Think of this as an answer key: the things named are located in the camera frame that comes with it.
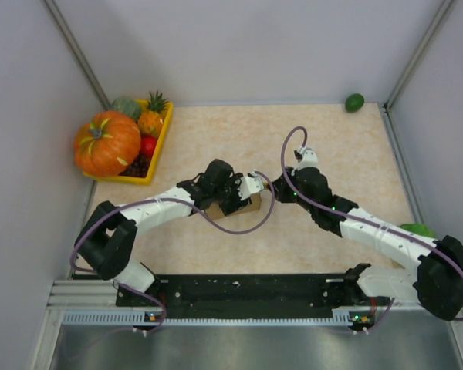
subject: fruit basket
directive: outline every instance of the fruit basket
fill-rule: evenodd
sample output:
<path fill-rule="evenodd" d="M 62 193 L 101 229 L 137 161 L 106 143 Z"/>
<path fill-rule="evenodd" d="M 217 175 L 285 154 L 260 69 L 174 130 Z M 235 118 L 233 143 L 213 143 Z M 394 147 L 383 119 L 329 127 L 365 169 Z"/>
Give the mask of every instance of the fruit basket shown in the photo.
<path fill-rule="evenodd" d="M 142 110 L 147 109 L 148 101 L 145 99 L 136 99 L 136 102 L 140 105 Z M 161 112 L 161 118 L 163 119 L 163 126 L 161 127 L 161 132 L 159 137 L 157 138 L 156 147 L 154 149 L 154 154 L 150 159 L 149 168 L 147 168 L 147 173 L 145 173 L 145 169 L 147 167 L 148 160 L 144 159 L 143 157 L 139 156 L 133 162 L 131 168 L 123 171 L 121 175 L 118 176 L 111 176 L 111 177 L 95 177 L 91 176 L 86 172 L 84 176 L 91 177 L 98 181 L 117 181 L 121 183 L 135 183 L 139 185 L 149 185 L 154 177 L 154 173 L 156 171 L 157 162 L 160 159 L 161 151 L 163 150 L 164 140 L 166 138 L 168 127 L 170 126 L 171 119 L 173 118 L 173 103 L 167 102 L 164 106 L 164 111 Z M 134 174 L 138 174 L 141 177 L 131 176 Z"/>

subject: red fruit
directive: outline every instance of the red fruit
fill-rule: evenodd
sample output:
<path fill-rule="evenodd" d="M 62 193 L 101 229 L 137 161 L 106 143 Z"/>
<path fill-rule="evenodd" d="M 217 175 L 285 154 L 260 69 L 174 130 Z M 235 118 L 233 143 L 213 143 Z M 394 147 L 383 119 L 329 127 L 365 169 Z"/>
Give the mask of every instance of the red fruit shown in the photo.
<path fill-rule="evenodd" d="M 140 140 L 140 152 L 148 158 L 152 158 L 156 149 L 157 140 L 152 136 L 143 136 Z"/>

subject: cardboard box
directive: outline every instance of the cardboard box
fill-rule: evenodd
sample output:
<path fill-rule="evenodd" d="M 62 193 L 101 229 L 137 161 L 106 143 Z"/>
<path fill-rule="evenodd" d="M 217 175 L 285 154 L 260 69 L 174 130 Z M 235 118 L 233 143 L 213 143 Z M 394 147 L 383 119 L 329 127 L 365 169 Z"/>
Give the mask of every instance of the cardboard box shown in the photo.
<path fill-rule="evenodd" d="M 261 208 L 261 195 L 260 194 L 253 194 L 250 197 L 252 203 L 250 203 L 247 207 L 242 208 L 241 210 L 238 210 L 237 212 L 234 212 L 233 214 L 229 214 L 226 217 L 232 217 L 236 214 L 246 214 L 247 212 L 253 212 L 254 210 L 259 210 Z M 220 207 L 216 204 L 213 203 L 207 210 L 206 214 L 211 218 L 212 220 L 219 220 L 220 218 L 225 217 L 223 212 L 221 212 Z"/>

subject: beige table surface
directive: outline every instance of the beige table surface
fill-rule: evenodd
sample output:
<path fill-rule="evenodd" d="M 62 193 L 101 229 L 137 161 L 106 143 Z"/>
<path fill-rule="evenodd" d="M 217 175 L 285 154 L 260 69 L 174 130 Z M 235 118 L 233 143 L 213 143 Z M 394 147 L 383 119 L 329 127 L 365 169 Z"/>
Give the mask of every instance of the beige table surface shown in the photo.
<path fill-rule="evenodd" d="M 214 158 L 229 162 L 237 172 L 258 169 L 275 180 L 282 142 L 297 125 L 308 129 L 308 144 L 334 193 L 394 224 L 411 222 L 376 104 L 354 114 L 345 113 L 341 105 L 176 108 L 153 183 L 100 182 L 93 206 L 157 195 L 204 171 Z M 297 135 L 287 152 L 290 164 L 295 164 L 292 150 L 301 140 Z M 262 194 L 260 211 L 219 223 L 242 230 L 259 222 L 271 200 L 269 192 Z M 279 203 L 268 223 L 244 236 L 224 234 L 198 215 L 173 220 L 139 235 L 133 257 L 156 273 L 341 272 L 360 262 L 393 266 L 368 246 L 320 230 L 300 206 Z"/>

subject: pineapple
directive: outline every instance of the pineapple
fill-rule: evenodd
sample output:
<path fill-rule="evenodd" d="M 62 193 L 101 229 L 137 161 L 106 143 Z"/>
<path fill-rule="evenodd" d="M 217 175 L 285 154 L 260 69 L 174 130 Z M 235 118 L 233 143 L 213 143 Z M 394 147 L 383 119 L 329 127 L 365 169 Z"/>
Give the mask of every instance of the pineapple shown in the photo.
<path fill-rule="evenodd" d="M 140 114 L 137 125 L 141 134 L 158 138 L 163 127 L 161 113 L 164 111 L 167 99 L 163 99 L 163 93 L 158 91 L 155 94 L 150 92 L 149 97 L 147 110 Z"/>

